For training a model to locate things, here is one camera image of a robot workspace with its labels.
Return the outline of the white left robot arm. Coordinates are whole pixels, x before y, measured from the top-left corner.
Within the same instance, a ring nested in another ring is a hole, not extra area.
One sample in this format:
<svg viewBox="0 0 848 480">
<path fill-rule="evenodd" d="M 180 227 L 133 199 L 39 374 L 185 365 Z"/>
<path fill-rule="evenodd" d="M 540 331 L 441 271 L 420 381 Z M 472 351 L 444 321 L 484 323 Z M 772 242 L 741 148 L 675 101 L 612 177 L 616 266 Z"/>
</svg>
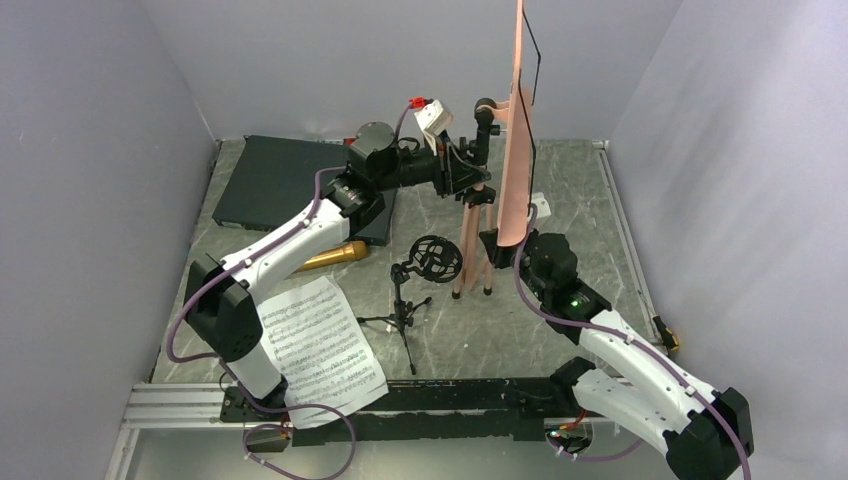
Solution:
<svg viewBox="0 0 848 480">
<path fill-rule="evenodd" d="M 490 180 L 485 169 L 490 127 L 480 124 L 472 141 L 454 142 L 446 131 L 431 146 L 409 148 L 384 122 L 363 125 L 347 147 L 343 168 L 332 179 L 313 178 L 305 209 L 264 238 L 221 260 L 205 256 L 189 269 L 186 298 L 177 321 L 186 321 L 248 391 L 248 407 L 264 420 L 287 406 L 288 376 L 260 345 L 265 331 L 257 305 L 273 283 L 310 257 L 347 240 L 384 209 L 383 193 L 431 184 L 440 197 L 459 196 Z"/>
</svg>

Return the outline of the pink perforated music stand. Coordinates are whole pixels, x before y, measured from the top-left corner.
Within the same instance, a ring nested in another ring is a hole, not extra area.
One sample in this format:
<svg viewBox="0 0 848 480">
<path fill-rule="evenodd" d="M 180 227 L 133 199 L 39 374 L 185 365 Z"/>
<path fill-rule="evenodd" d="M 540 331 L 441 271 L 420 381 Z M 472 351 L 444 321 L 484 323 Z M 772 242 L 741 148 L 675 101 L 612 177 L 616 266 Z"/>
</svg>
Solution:
<svg viewBox="0 0 848 480">
<path fill-rule="evenodd" d="M 532 130 L 541 52 L 526 14 L 525 3 L 516 3 L 512 78 L 509 98 L 495 102 L 482 99 L 475 107 L 478 135 L 489 142 L 491 130 L 500 124 L 505 128 L 504 159 L 500 188 L 497 192 L 480 183 L 460 197 L 463 221 L 460 230 L 460 252 L 463 266 L 453 281 L 452 298 L 457 300 L 465 290 L 483 278 L 486 295 L 492 293 L 494 269 L 489 263 L 478 234 L 499 230 L 497 244 L 512 246 L 522 241 L 527 227 L 527 214 L 533 194 L 533 168 L 537 147 Z"/>
</svg>

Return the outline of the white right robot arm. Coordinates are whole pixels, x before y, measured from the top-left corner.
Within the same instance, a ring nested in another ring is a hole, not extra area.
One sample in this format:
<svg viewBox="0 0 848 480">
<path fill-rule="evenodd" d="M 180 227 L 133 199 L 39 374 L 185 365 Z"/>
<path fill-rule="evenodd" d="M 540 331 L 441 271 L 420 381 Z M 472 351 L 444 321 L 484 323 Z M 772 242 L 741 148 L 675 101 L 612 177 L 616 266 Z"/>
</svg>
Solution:
<svg viewBox="0 0 848 480">
<path fill-rule="evenodd" d="M 596 355 L 623 378 L 576 357 L 551 375 L 551 401 L 574 415 L 600 414 L 652 446 L 679 479 L 751 478 L 750 405 L 736 389 L 720 392 L 648 342 L 578 275 L 578 259 L 562 234 L 535 229 L 515 245 L 480 233 L 495 268 L 510 267 L 522 301 L 556 332 Z"/>
</svg>

